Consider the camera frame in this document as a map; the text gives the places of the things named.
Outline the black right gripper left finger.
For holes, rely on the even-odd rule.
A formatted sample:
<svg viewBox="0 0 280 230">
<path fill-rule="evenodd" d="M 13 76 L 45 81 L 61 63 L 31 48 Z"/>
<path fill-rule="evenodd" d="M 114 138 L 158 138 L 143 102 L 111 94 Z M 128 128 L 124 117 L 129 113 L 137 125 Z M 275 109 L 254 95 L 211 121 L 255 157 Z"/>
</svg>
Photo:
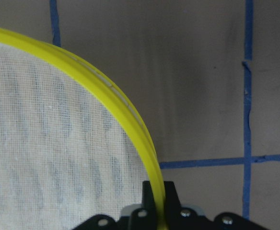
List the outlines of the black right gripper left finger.
<svg viewBox="0 0 280 230">
<path fill-rule="evenodd" d="M 142 202 L 133 209 L 128 220 L 128 230 L 156 230 L 157 212 L 149 181 L 142 183 Z"/>
</svg>

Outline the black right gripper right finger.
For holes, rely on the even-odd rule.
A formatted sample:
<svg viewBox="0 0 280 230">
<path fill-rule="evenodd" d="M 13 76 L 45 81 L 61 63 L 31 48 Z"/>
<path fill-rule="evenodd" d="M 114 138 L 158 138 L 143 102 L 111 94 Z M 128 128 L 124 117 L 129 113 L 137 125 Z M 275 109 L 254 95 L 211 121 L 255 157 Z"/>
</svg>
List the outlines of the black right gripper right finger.
<svg viewBox="0 0 280 230">
<path fill-rule="evenodd" d="M 181 205 L 174 182 L 165 181 L 164 215 L 169 230 L 188 230 L 193 210 Z"/>
</svg>

